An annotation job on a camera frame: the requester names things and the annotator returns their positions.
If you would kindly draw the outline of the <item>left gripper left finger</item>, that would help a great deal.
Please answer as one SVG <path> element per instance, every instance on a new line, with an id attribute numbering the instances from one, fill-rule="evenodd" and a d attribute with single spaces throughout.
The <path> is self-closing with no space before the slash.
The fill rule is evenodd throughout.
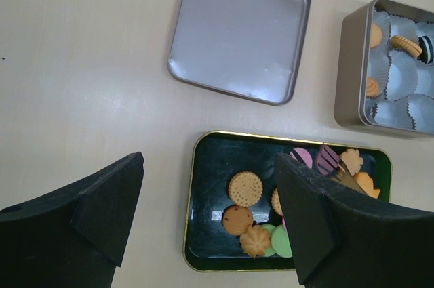
<path id="1" fill-rule="evenodd" d="M 141 152 L 1 210 L 2 287 L 110 287 L 144 177 Z"/>

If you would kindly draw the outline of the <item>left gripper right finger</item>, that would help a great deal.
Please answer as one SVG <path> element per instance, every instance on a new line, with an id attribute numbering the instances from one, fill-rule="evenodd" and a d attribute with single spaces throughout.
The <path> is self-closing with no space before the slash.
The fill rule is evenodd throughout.
<path id="1" fill-rule="evenodd" d="M 275 175 L 302 286 L 433 286 L 430 211 L 374 199 L 286 154 Z"/>

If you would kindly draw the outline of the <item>metal tongs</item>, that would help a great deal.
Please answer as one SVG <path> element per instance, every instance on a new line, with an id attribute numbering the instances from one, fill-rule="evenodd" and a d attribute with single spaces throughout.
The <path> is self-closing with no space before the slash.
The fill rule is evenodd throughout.
<path id="1" fill-rule="evenodd" d="M 361 194 L 367 195 L 366 191 L 355 181 L 348 167 L 329 146 L 322 144 L 315 158 L 317 170 L 325 177 L 334 180 Z"/>

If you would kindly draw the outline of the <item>swirl butter cookie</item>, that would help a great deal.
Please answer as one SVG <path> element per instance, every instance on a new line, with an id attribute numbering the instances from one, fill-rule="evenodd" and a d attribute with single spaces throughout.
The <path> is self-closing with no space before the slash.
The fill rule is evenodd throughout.
<path id="1" fill-rule="evenodd" d="M 368 77 L 366 82 L 366 97 L 375 98 L 379 95 L 380 95 L 380 85 L 378 81 L 372 77 Z"/>

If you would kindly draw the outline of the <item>black sandwich cookie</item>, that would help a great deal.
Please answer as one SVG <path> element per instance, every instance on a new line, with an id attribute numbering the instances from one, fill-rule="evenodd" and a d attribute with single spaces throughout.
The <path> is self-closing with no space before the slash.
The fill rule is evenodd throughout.
<path id="1" fill-rule="evenodd" d="M 418 44 L 422 50 L 418 59 L 424 64 L 432 64 L 434 59 L 433 37 L 423 35 L 418 38 Z"/>

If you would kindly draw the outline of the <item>tan sandwich cookie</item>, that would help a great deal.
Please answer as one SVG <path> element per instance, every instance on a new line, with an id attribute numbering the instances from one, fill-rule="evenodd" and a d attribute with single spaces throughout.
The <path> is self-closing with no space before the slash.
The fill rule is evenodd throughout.
<path id="1" fill-rule="evenodd" d="M 395 35 L 391 37 L 390 44 L 397 49 L 404 50 L 413 58 L 419 58 L 419 56 L 422 54 L 422 48 L 419 46 L 419 44 L 401 35 Z"/>

